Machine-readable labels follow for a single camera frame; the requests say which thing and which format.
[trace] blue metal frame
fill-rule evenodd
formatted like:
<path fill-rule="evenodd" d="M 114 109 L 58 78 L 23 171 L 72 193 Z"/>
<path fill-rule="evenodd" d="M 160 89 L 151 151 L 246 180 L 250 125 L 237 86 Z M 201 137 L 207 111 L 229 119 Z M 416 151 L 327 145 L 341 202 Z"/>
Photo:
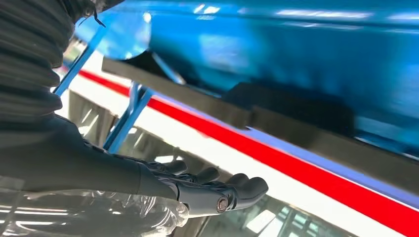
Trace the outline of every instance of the blue metal frame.
<path fill-rule="evenodd" d="M 132 82 L 129 90 L 129 105 L 124 114 L 118 120 L 114 130 L 109 134 L 103 148 L 109 153 L 116 153 L 124 142 L 129 130 L 134 126 L 140 113 L 146 107 L 153 93 L 150 89 Z"/>
<path fill-rule="evenodd" d="M 108 16 L 104 18 L 103 22 L 110 25 L 114 22 L 113 16 Z M 87 62 L 87 60 L 90 58 L 92 53 L 96 50 L 97 46 L 102 41 L 103 37 L 108 32 L 107 28 L 100 27 L 96 34 L 93 36 L 92 40 L 89 42 L 86 49 L 83 51 L 83 53 L 78 57 L 78 59 L 75 61 L 75 63 L 71 66 L 68 73 L 64 76 L 61 83 L 54 89 L 54 94 L 61 96 L 65 90 L 68 89 L 70 86 L 70 83 L 73 81 L 74 77 L 77 76 L 79 71 L 82 69 L 84 64 Z"/>

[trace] robotic arm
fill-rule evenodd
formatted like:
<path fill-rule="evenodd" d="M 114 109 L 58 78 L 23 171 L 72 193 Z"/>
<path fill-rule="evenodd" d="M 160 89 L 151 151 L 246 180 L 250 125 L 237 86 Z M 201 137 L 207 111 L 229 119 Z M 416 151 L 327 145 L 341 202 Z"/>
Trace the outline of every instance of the robotic arm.
<path fill-rule="evenodd" d="M 268 190 L 261 178 L 237 174 L 222 183 L 214 168 L 184 174 L 182 161 L 109 154 L 54 114 L 61 102 L 50 93 L 59 84 L 52 68 L 62 64 L 74 23 L 120 2 L 0 1 L 0 176 L 22 181 L 20 192 L 31 197 L 62 190 L 159 197 L 182 203 L 191 217 L 252 206 Z"/>

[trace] glass window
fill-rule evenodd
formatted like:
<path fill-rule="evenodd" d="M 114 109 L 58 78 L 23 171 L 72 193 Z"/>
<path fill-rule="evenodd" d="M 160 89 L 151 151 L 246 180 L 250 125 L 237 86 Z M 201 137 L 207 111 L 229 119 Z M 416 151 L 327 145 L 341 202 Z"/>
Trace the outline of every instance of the glass window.
<path fill-rule="evenodd" d="M 108 110 L 71 91 L 68 110 L 68 119 L 79 128 L 80 134 L 100 147 L 117 121 Z"/>

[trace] black flexible hose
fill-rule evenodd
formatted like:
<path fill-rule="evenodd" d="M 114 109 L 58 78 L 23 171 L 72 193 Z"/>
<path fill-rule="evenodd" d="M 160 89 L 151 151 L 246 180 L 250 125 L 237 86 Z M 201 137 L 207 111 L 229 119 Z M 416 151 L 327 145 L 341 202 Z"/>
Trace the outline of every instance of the black flexible hose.
<path fill-rule="evenodd" d="M 62 65 L 74 23 L 94 7 L 89 0 L 0 1 L 0 122 L 40 122 L 61 108 L 50 93 L 59 84 L 52 68 Z"/>

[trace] metal bar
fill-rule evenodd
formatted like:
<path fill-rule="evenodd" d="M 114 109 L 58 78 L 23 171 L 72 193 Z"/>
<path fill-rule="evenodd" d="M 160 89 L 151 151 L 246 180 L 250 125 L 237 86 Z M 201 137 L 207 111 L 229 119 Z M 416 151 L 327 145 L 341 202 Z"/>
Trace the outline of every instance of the metal bar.
<path fill-rule="evenodd" d="M 106 22 L 108 25 L 111 24 L 113 22 L 113 17 L 105 18 L 104 22 Z M 96 50 L 97 46 L 102 41 L 102 38 L 105 36 L 107 32 L 108 32 L 108 28 L 99 27 L 98 31 L 90 40 L 86 49 L 83 51 L 80 57 L 78 57 L 75 63 L 71 66 L 68 73 L 64 76 L 63 80 L 61 81 L 61 83 L 54 89 L 54 92 L 53 92 L 54 94 L 61 96 L 64 93 L 64 91 L 68 89 L 71 81 L 73 81 L 74 77 L 77 76 L 79 71 L 82 69 L 86 61 L 90 58 L 92 53 Z"/>
<path fill-rule="evenodd" d="M 152 91 L 141 87 L 139 84 L 133 82 L 130 90 L 129 105 L 121 116 L 114 130 L 109 134 L 108 138 L 103 145 L 103 148 L 109 153 L 118 152 L 121 144 L 124 142 L 129 130 L 134 126 L 140 113 L 148 104 Z"/>
<path fill-rule="evenodd" d="M 170 66 L 167 65 L 156 53 L 153 53 L 152 57 L 163 70 L 163 72 L 166 73 L 167 77 L 169 77 L 172 81 L 180 85 L 186 84 L 186 81 L 182 78 L 182 76 L 170 68 Z"/>

